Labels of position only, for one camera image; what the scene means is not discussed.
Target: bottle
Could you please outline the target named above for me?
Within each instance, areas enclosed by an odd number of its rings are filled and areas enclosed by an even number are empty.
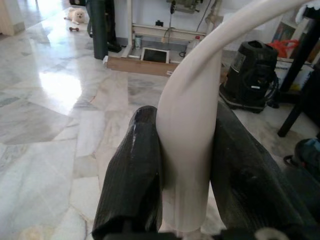
[[[194,40],[186,47],[185,55],[188,55],[200,43],[200,36],[195,36]]]

